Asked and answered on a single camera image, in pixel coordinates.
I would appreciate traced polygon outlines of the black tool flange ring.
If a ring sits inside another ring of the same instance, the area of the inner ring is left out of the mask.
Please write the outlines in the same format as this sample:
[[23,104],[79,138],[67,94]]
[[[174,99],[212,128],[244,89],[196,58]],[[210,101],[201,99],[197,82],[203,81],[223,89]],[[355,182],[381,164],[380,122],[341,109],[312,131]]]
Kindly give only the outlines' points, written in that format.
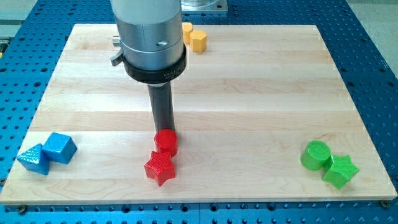
[[187,49],[183,44],[181,57],[173,65],[161,70],[143,70],[131,65],[122,54],[122,62],[126,73],[134,80],[145,84],[160,84],[170,82],[180,76],[187,65]]

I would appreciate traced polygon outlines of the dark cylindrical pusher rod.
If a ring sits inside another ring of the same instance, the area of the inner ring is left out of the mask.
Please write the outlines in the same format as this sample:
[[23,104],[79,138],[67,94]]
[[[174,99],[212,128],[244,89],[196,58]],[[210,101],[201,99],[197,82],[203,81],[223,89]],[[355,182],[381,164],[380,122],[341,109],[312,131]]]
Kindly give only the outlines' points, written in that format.
[[175,130],[172,91],[170,82],[148,85],[155,130]]

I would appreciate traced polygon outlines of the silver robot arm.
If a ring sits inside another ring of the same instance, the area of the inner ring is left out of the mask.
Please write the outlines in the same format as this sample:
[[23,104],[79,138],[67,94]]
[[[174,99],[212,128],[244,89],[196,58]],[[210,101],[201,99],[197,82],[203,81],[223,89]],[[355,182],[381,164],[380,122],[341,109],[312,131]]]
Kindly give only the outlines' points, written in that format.
[[111,0],[119,52],[111,58],[147,85],[156,131],[175,129],[170,82],[187,65],[180,0]]

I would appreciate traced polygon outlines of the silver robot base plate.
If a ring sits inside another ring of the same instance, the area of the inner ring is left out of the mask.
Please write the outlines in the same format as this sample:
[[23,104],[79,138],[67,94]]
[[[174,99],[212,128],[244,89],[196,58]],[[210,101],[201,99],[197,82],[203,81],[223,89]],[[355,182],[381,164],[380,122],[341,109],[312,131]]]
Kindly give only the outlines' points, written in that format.
[[227,0],[181,0],[182,10],[190,12],[226,12]]

